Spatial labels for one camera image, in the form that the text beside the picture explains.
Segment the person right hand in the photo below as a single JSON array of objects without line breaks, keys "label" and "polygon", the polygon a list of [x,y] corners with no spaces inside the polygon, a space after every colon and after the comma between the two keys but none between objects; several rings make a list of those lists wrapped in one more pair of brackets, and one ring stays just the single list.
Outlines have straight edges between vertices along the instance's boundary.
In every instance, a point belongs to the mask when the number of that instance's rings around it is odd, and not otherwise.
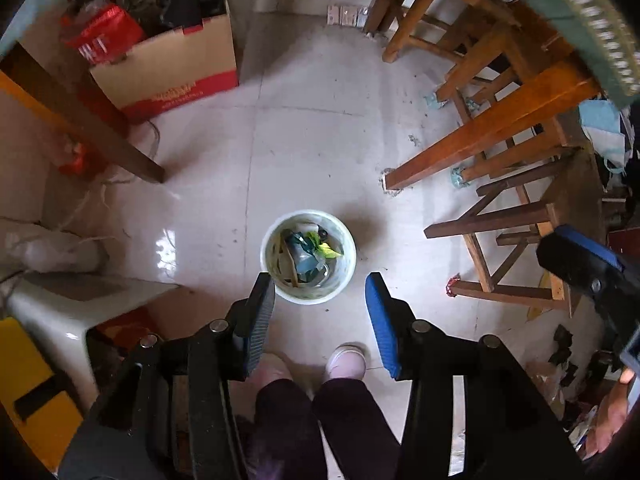
[{"label": "person right hand", "polygon": [[587,434],[585,458],[603,453],[622,428],[628,414],[629,384],[633,379],[634,372],[630,368],[625,368],[616,385],[603,398],[598,409],[596,424]]}]

